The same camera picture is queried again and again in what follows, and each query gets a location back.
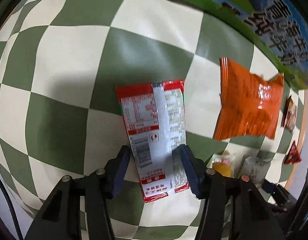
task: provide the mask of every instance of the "blue gripper pad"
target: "blue gripper pad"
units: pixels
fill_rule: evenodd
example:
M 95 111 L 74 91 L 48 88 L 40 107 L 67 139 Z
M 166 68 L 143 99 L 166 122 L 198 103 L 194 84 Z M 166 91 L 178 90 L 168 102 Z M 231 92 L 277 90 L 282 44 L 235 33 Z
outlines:
M 196 159 L 189 146 L 185 144 L 181 144 L 173 150 L 173 155 L 180 155 L 192 193 L 197 198 L 203 198 L 201 185 L 205 179 L 204 172 L 206 166 L 204 162 L 200 159 Z
M 114 198 L 123 188 L 124 177 L 130 161 L 131 150 L 123 145 L 115 159 L 111 159 L 105 166 L 107 172 L 106 191 Z

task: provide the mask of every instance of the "barcode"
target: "barcode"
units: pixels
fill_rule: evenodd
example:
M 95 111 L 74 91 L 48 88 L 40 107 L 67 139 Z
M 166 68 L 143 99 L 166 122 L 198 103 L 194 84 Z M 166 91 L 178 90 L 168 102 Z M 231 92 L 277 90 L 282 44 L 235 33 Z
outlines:
M 148 137 L 133 140 L 134 149 L 136 152 L 137 165 L 143 168 L 152 164 L 152 157 L 150 152 L 150 144 Z

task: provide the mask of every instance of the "screw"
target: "screw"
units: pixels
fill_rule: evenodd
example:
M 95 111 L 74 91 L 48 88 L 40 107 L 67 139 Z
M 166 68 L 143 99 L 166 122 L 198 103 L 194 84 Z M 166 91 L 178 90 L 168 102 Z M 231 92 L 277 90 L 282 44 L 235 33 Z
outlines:
M 215 174 L 215 170 L 214 169 L 207 169 L 206 173 L 209 175 L 214 175 Z
M 244 181 L 244 182 L 248 182 L 249 177 L 247 175 L 243 175 L 243 176 L 241 176 L 241 180 Z
M 97 175 L 103 175 L 105 174 L 105 170 L 103 168 L 96 170 Z
M 68 182 L 71 179 L 71 176 L 65 175 L 62 177 L 63 182 Z

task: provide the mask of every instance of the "red triangular packet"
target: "red triangular packet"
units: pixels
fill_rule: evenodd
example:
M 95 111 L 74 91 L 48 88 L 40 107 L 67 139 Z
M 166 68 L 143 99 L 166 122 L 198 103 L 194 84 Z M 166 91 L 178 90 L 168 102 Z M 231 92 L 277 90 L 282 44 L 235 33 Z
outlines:
M 299 163 L 301 161 L 302 158 L 300 157 L 300 154 L 297 150 L 295 141 L 293 141 L 292 146 L 290 147 L 290 150 L 284 160 L 284 164 L 294 164 L 294 163 Z

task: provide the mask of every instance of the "brown snack packet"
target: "brown snack packet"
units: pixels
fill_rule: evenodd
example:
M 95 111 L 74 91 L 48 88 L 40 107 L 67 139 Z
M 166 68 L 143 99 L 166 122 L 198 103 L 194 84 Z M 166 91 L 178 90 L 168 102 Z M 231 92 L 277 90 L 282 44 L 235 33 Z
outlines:
M 296 124 L 296 112 L 297 106 L 294 104 L 292 97 L 290 96 L 285 103 L 281 126 L 288 129 L 291 133 L 294 131 Z

